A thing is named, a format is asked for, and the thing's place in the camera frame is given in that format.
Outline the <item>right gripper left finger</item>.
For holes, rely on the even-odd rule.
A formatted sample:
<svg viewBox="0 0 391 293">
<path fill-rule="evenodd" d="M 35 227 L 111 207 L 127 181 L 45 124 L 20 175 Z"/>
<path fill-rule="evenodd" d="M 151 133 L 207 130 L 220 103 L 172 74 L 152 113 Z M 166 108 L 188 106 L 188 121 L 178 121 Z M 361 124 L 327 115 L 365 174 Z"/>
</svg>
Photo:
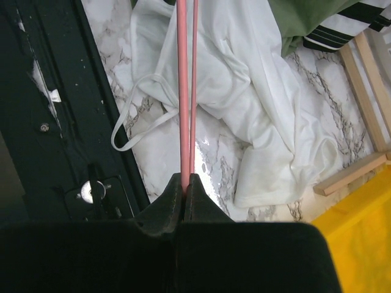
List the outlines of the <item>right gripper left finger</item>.
<svg viewBox="0 0 391 293">
<path fill-rule="evenodd" d="M 1 229 L 2 292 L 161 292 L 170 282 L 183 191 L 174 174 L 133 219 Z"/>
</svg>

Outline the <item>pink wire hanger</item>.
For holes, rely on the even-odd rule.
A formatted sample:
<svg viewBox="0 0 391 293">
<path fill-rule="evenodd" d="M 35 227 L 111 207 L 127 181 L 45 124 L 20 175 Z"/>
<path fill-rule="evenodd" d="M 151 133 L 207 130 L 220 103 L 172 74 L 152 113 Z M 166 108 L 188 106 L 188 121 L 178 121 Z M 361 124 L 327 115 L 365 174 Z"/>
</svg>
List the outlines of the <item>pink wire hanger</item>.
<svg viewBox="0 0 391 293">
<path fill-rule="evenodd" d="M 195 173 L 196 115 L 197 115 L 197 27 L 199 2 L 193 2 L 192 65 L 188 79 L 187 2 L 177 1 L 178 99 L 180 118 L 181 187 L 186 192 L 190 176 Z"/>
</svg>

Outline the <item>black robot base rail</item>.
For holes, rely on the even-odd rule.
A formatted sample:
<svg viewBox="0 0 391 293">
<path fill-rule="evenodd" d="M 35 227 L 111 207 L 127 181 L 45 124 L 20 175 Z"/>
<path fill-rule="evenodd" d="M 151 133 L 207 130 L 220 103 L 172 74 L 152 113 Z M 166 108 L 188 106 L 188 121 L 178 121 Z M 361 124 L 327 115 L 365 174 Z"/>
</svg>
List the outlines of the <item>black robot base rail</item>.
<svg viewBox="0 0 391 293">
<path fill-rule="evenodd" d="M 92 179 L 107 187 L 102 218 L 149 205 L 133 153 L 111 145 L 118 117 L 81 1 L 1 2 L 1 132 L 30 220 L 92 220 Z"/>
</svg>

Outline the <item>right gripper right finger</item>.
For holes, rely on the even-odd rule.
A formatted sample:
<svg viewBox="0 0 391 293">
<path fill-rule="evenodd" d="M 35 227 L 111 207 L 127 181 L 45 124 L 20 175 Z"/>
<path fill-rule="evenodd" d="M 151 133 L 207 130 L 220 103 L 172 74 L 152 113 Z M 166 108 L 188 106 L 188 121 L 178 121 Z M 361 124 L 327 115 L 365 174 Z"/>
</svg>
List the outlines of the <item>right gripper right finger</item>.
<svg viewBox="0 0 391 293">
<path fill-rule="evenodd" d="M 181 292 L 340 292 L 321 232 L 301 222 L 234 222 L 192 175 L 180 224 Z"/>
</svg>

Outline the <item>white tank top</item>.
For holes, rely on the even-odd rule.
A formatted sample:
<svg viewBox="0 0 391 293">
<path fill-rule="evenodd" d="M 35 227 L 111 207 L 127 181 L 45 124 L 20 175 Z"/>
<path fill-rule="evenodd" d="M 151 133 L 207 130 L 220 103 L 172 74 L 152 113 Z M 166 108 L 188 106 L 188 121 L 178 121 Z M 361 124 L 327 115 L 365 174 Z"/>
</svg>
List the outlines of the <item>white tank top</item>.
<svg viewBox="0 0 391 293">
<path fill-rule="evenodd" d="M 307 186 L 340 167 L 335 139 L 305 109 L 307 92 L 283 57 L 235 59 L 220 54 L 198 31 L 197 35 L 197 103 L 250 144 L 239 168 L 237 207 L 294 202 Z M 134 59 L 131 53 L 135 85 L 112 132 L 111 144 L 117 151 L 131 149 L 152 129 L 178 115 L 178 57 L 168 49 L 165 43 L 159 59 Z M 117 146 L 114 138 L 135 93 L 160 101 L 167 113 L 124 146 Z"/>
</svg>

